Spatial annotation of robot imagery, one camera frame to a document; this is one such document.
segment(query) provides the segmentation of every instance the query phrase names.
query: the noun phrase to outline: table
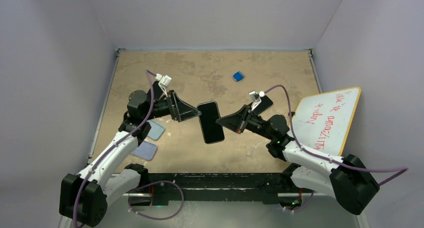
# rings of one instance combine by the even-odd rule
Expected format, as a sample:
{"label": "table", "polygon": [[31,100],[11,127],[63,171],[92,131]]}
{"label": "table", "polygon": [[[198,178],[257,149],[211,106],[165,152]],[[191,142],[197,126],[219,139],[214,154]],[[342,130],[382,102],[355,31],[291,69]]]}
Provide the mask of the table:
{"label": "table", "polygon": [[[93,158],[111,142],[127,110],[128,96],[135,90],[149,90],[145,69],[169,75],[168,90],[196,107],[216,101],[221,116],[250,103],[250,91],[263,91],[283,84],[293,110],[302,97],[319,93],[307,51],[138,51],[121,52],[98,132]],[[241,71],[244,79],[232,75]],[[268,94],[274,105],[262,115],[287,117],[284,92]],[[273,158],[265,147],[267,139],[245,130],[242,134],[224,128],[225,140],[205,144],[198,118],[178,123],[170,117],[155,119],[165,127],[151,161],[129,155],[116,172],[129,163],[145,165],[153,173],[270,173],[281,172],[288,163]]]}

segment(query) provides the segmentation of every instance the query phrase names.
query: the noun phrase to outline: gray wall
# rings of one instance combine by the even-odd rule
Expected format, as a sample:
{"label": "gray wall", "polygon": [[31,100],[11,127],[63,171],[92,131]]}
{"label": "gray wall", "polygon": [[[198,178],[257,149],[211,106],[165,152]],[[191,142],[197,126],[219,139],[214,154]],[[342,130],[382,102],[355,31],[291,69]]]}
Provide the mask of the gray wall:
{"label": "gray wall", "polygon": [[114,61],[89,0],[0,0],[0,227],[58,226]]}
{"label": "gray wall", "polygon": [[341,0],[91,0],[115,47],[313,48]]}
{"label": "gray wall", "polygon": [[423,10],[423,0],[342,0],[314,54],[323,90],[362,87],[345,154],[410,167],[365,210],[372,228],[424,223]]}

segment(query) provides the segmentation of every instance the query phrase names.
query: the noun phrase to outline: smartphone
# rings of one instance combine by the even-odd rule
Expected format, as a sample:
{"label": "smartphone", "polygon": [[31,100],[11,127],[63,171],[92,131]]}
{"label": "smartphone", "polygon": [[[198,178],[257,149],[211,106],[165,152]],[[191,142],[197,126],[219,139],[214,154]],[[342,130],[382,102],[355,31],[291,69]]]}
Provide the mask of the smartphone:
{"label": "smartphone", "polygon": [[260,104],[253,110],[253,114],[255,115],[261,114],[263,111],[267,110],[274,104],[268,96],[263,96],[260,99]]}
{"label": "smartphone", "polygon": [[206,144],[222,142],[225,136],[223,127],[216,123],[216,120],[220,118],[217,102],[199,104],[197,109],[201,112],[199,121],[204,142]]}

